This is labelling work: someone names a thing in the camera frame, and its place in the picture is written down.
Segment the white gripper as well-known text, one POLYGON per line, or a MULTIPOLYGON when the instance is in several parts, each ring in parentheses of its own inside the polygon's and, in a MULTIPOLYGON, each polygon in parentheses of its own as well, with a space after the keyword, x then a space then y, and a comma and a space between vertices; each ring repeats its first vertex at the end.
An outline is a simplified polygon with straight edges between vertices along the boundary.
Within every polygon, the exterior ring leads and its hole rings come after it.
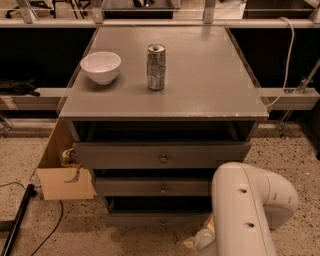
POLYGON ((204 224, 205 229, 201 229, 193 237, 189 237, 183 241, 183 245, 191 250, 200 251, 215 240, 214 217, 210 214, 204 224))

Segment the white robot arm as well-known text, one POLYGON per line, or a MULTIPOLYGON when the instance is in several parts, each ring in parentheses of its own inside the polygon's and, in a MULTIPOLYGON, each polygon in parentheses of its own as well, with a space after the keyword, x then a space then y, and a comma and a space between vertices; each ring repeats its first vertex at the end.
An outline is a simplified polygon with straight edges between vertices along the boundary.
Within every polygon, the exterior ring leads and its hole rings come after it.
POLYGON ((211 200, 214 229, 196 233, 195 256, 277 256, 271 232, 295 214, 299 197, 283 176, 230 162, 216 170, 211 200))

